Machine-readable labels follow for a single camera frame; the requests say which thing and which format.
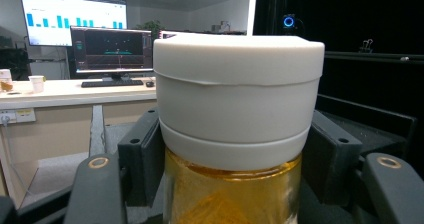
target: jar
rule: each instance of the jar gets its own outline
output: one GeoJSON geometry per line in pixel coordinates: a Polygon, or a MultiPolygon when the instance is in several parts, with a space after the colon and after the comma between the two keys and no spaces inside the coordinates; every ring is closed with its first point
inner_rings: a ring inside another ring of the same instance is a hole
{"type": "Polygon", "coordinates": [[[192,34],[154,48],[164,223],[296,223],[324,45],[192,34]]]}
{"type": "Polygon", "coordinates": [[[301,155],[254,171],[225,171],[165,154],[164,223],[297,223],[301,155]]]}

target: amber liquid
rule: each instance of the amber liquid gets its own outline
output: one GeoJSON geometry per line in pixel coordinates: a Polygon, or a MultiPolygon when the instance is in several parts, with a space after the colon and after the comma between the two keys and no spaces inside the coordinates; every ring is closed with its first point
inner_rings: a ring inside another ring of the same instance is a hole
{"type": "Polygon", "coordinates": [[[8,91],[11,91],[12,89],[13,89],[12,84],[3,82],[3,81],[0,82],[0,90],[8,92],[8,91]]]}
{"type": "Polygon", "coordinates": [[[256,171],[201,167],[166,150],[164,223],[297,223],[301,155],[256,171]]]}

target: wall-mounted screen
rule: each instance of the wall-mounted screen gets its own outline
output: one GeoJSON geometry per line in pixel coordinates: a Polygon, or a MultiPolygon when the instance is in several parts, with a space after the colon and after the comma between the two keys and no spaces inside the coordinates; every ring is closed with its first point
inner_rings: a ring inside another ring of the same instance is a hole
{"type": "Polygon", "coordinates": [[[28,42],[71,46],[70,26],[127,28],[125,0],[22,0],[28,42]]]}

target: cup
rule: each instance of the cup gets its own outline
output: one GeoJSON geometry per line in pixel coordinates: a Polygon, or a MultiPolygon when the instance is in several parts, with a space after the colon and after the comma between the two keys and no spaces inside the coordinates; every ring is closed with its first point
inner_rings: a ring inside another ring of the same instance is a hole
{"type": "Polygon", "coordinates": [[[12,75],[9,69],[0,70],[0,90],[11,91],[13,89],[12,75]]]}
{"type": "Polygon", "coordinates": [[[32,84],[32,92],[40,93],[44,91],[44,76],[29,76],[32,84]]]}

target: monitor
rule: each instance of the monitor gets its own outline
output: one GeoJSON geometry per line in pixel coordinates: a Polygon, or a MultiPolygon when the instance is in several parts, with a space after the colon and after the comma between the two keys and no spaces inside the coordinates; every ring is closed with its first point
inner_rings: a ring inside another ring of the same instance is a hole
{"type": "Polygon", "coordinates": [[[70,26],[127,28],[125,0],[21,0],[29,45],[72,46],[70,26]]]}
{"type": "Polygon", "coordinates": [[[153,71],[151,31],[71,26],[70,33],[76,77],[153,71]]]}

